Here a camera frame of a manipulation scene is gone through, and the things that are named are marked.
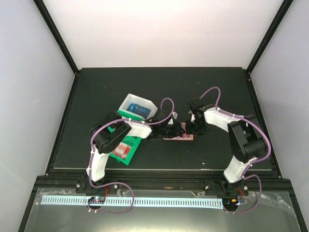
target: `black table surface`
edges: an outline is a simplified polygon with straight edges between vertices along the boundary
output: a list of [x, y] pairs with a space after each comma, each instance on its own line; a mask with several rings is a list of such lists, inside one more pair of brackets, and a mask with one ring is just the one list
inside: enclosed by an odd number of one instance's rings
[[[163, 98], [175, 102], [180, 122], [190, 119], [188, 103], [212, 86], [222, 95], [219, 107], [239, 114], [255, 114], [242, 68], [84, 68], [57, 150], [55, 169], [85, 169], [90, 157], [90, 132], [111, 110], [118, 110], [128, 93], [160, 106]], [[215, 103], [218, 92], [204, 97]], [[171, 109], [168, 101], [164, 104]], [[224, 170], [233, 157], [228, 133], [213, 128], [193, 141], [142, 140], [127, 166], [109, 158], [107, 170]], [[254, 170], [271, 170], [269, 160]]]

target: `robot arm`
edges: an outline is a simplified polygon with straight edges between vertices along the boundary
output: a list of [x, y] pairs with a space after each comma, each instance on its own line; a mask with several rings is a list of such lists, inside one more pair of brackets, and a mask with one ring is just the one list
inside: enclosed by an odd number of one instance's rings
[[[267, 146], [262, 135], [231, 113], [216, 109], [213, 105], [203, 106], [199, 98], [193, 99], [189, 107], [192, 116], [191, 121], [186, 122], [187, 133], [202, 135], [206, 132], [207, 124], [215, 125], [229, 133], [233, 158], [225, 169], [224, 176], [229, 183], [240, 181], [248, 165], [266, 152]], [[259, 126], [253, 115], [246, 118]]]
[[[112, 111], [102, 121], [100, 121], [92, 130], [91, 136], [93, 136], [102, 126], [107, 123], [121, 119], [122, 117], [117, 111]], [[137, 121], [120, 121], [118, 123], [110, 125], [101, 130], [94, 138], [94, 150], [91, 151], [93, 157], [90, 161], [91, 168], [87, 168], [87, 174], [89, 175], [91, 169], [91, 179], [96, 182], [105, 176], [105, 166], [109, 157], [109, 154], [113, 152], [122, 140], [126, 136], [140, 137], [142, 139], [152, 139], [157, 136], [163, 136], [165, 138], [173, 138], [181, 136], [185, 133], [181, 124], [176, 121], [176, 113], [166, 121], [156, 123], [166, 118], [164, 112], [160, 112], [156, 117], [147, 120], [146, 122]]]

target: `black frame post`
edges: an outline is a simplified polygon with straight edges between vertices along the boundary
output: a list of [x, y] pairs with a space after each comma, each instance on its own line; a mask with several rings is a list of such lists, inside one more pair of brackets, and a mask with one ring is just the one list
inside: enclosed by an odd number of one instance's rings
[[51, 33], [53, 34], [58, 46], [60, 47], [64, 57], [67, 59], [73, 73], [76, 75], [78, 74], [79, 70], [66, 46], [66, 44], [64, 43], [52, 17], [50, 16], [43, 0], [33, 0], [34, 3], [36, 4], [37, 8], [39, 9], [45, 23], [47, 24], [48, 28], [50, 29]]
[[276, 16], [272, 20], [264, 38], [262, 39], [259, 47], [257, 48], [257, 51], [255, 52], [255, 55], [253, 56], [249, 66], [247, 68], [247, 72], [249, 74], [252, 73], [253, 69], [255, 68], [256, 64], [258, 63], [258, 61], [259, 61], [260, 57], [262, 56], [265, 48], [267, 47], [269, 41], [271, 40], [272, 36], [276, 32], [280, 22], [284, 18], [285, 14], [288, 11], [288, 9], [290, 8], [292, 2], [293, 2], [293, 0], [284, 0], [283, 3], [281, 4], [278, 12], [276, 13]]

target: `black bracket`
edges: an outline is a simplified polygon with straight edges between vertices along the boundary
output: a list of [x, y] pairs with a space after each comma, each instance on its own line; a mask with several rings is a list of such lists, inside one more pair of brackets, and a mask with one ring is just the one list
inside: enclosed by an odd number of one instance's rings
[[[260, 127], [253, 115], [245, 118]], [[239, 161], [246, 163], [252, 157], [258, 157], [266, 152], [267, 146], [262, 135], [250, 124], [239, 120], [230, 122], [227, 127], [232, 152]]]
[[[154, 117], [148, 119], [146, 122], [158, 122], [166, 118], [168, 115], [169, 113], [165, 111], [160, 111]], [[151, 125], [151, 129], [152, 132], [147, 137], [147, 139], [150, 140], [158, 137], [171, 139], [177, 136], [182, 136], [185, 133], [185, 130], [182, 128], [181, 123], [177, 121], [173, 116], [160, 124]]]
[[248, 196], [246, 182], [244, 180], [229, 183], [225, 178], [208, 179], [204, 181], [205, 195], [218, 198], [237, 198], [240, 195]]
[[205, 121], [204, 113], [206, 110], [214, 107], [214, 105], [205, 106], [199, 98], [194, 98], [189, 102], [189, 115], [193, 114], [195, 119], [193, 122], [187, 120], [185, 129], [187, 134], [203, 135], [208, 131], [208, 124]]
[[[112, 111], [94, 127], [91, 132], [91, 136], [93, 136], [93, 134], [105, 124], [121, 118], [121, 115], [117, 111]], [[110, 127], [113, 129], [113, 132], [110, 132], [108, 128], [105, 128], [100, 131], [94, 138], [94, 143], [100, 154], [108, 154], [114, 151], [132, 129], [126, 122], [118, 122], [111, 125]]]

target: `gray wall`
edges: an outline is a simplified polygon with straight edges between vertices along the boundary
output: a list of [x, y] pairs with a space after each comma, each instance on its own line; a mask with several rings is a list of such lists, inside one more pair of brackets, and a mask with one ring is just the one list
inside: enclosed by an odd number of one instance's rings
[[73, 73], [31, 0], [0, 4], [0, 231], [17, 231], [44, 174]]
[[282, 0], [44, 2], [79, 68], [247, 67]]
[[252, 78], [282, 174], [309, 226], [309, 2], [294, 1]]

